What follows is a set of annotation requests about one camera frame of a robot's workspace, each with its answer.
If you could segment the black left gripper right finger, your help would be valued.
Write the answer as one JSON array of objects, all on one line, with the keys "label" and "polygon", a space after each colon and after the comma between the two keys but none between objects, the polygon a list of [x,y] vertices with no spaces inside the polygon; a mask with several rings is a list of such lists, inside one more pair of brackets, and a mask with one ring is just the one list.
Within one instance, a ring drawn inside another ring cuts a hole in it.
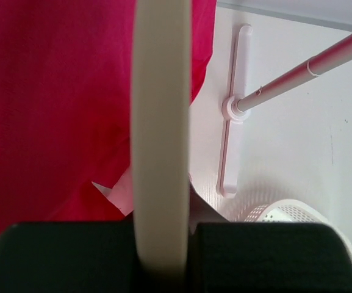
[{"label": "black left gripper right finger", "polygon": [[190,292],[352,292],[352,257],[322,223],[230,222],[190,189]]}]

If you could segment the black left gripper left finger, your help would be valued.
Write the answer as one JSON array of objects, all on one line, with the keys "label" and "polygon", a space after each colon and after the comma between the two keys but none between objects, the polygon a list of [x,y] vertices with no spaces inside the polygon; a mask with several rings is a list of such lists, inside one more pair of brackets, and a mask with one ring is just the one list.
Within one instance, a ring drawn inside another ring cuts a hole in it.
[{"label": "black left gripper left finger", "polygon": [[30,222],[0,235],[0,292],[138,292],[130,222]]}]

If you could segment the magenta t shirt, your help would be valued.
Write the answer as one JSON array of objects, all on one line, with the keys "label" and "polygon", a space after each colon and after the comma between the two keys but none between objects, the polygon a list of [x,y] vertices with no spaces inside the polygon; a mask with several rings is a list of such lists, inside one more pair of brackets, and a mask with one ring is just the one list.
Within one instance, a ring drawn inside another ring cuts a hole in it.
[{"label": "magenta t shirt", "polygon": [[129,165],[134,1],[0,1],[0,231],[117,220],[92,183]]}]

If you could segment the beige hanger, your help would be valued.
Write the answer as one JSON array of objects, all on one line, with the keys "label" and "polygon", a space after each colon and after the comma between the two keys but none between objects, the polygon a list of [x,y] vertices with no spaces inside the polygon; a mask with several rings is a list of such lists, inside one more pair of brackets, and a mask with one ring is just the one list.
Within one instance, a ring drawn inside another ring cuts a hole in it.
[{"label": "beige hanger", "polygon": [[189,220],[190,1],[138,1],[132,58],[132,179],[137,253],[182,275]]}]

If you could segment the light pink t shirt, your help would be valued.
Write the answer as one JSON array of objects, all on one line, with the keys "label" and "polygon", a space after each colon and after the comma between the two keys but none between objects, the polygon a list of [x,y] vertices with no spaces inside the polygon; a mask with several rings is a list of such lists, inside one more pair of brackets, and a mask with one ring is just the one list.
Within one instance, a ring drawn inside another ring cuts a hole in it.
[{"label": "light pink t shirt", "polygon": [[[134,191],[133,191],[133,180],[134,176],[132,174],[131,166],[126,169],[126,171],[121,175],[119,180],[112,187],[112,190],[106,195],[106,198],[123,214],[127,217],[129,214],[133,213],[134,209]],[[174,190],[174,186],[171,188],[163,188],[163,180],[156,180],[153,186],[159,186],[160,195],[159,198],[162,200],[169,194],[169,191]],[[151,206],[154,209],[158,208],[158,199],[154,199]]]}]

